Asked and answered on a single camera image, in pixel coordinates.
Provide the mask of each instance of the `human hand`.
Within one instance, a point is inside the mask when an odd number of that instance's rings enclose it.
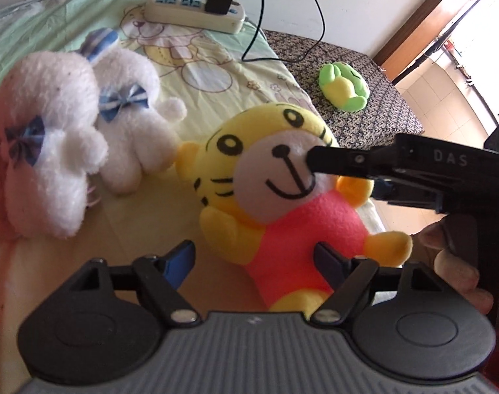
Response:
[[[492,309],[494,298],[489,292],[477,288],[479,271],[448,251],[440,222],[427,226],[417,237],[424,246],[439,251],[434,260],[435,273],[481,313],[487,314]]]

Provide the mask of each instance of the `power strip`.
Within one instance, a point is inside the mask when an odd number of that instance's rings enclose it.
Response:
[[[237,34],[244,24],[246,12],[232,1],[227,14],[204,11],[206,0],[148,0],[144,17],[149,22],[172,23],[185,27],[204,28],[221,33]]]

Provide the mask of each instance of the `cartoon bed sheet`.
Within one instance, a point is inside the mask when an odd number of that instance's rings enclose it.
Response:
[[[159,72],[162,90],[187,104],[178,125],[182,140],[203,140],[244,109],[286,101],[314,111],[309,96],[280,62],[241,63],[254,34],[245,23],[228,35],[197,28],[146,22],[145,0],[41,0],[0,17],[0,81],[22,56],[38,50],[78,49],[86,34],[115,28],[123,47],[146,55]],[[250,56],[275,53],[259,35]],[[204,315],[208,310],[263,310],[253,283],[240,267],[208,252],[198,225],[200,203],[174,172],[145,177],[140,190],[116,198],[98,176],[101,203],[88,209],[79,234],[0,242],[0,394],[14,392],[27,378],[18,354],[19,324],[86,260],[103,257],[127,265],[138,256],[164,254],[183,239],[196,243],[195,270],[182,293]],[[371,202],[360,214],[371,231],[384,230]]]

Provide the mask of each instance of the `fluffy white stuffed animal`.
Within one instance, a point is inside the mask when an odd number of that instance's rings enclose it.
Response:
[[[108,147],[94,128],[100,89],[75,53],[29,54],[0,85],[0,167],[6,217],[17,234],[66,238],[80,228],[88,173]]]
[[[162,172],[177,156],[179,138],[171,123],[186,116],[179,98],[157,102],[160,79],[145,56],[118,46],[118,33],[90,33],[79,53],[92,64],[101,88],[97,128],[109,144],[100,169],[115,194],[136,191],[143,173]]]

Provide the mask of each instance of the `bed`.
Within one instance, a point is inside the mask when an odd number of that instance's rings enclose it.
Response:
[[[323,44],[290,69],[275,61],[240,63],[255,32],[252,24],[246,22],[237,35],[151,25],[142,17],[144,1],[32,0],[0,13],[0,81],[12,64],[32,51],[73,51],[89,31],[112,27],[120,32],[124,47],[147,55],[151,47],[160,48],[159,56],[151,59],[162,89],[187,104],[188,116],[177,127],[184,141],[203,140],[247,107],[273,101],[312,110],[327,122],[341,146],[369,147],[389,142],[398,132],[421,133],[410,108],[364,55]],[[166,46],[172,40],[178,46]],[[267,31],[259,35],[249,57],[284,55],[286,41],[305,48],[301,40]],[[316,87],[317,67],[336,58],[363,72],[372,88],[369,109],[342,114],[321,97]],[[370,114],[379,106],[392,110],[383,110],[387,114],[380,122],[378,115]],[[396,120],[390,124],[394,114]],[[101,203],[87,211],[75,238],[0,242],[0,394],[14,392],[28,378],[16,347],[19,324],[73,271],[94,257],[105,258],[109,265],[127,265],[138,256],[164,254],[190,239],[197,247],[197,261],[180,291],[201,314],[212,309],[264,309],[245,272],[208,251],[198,225],[201,204],[192,188],[178,181],[174,169],[145,177],[137,193],[120,198],[107,192],[98,176],[92,180]],[[371,201],[359,214],[369,231],[384,230]],[[134,300],[133,295],[120,296]]]

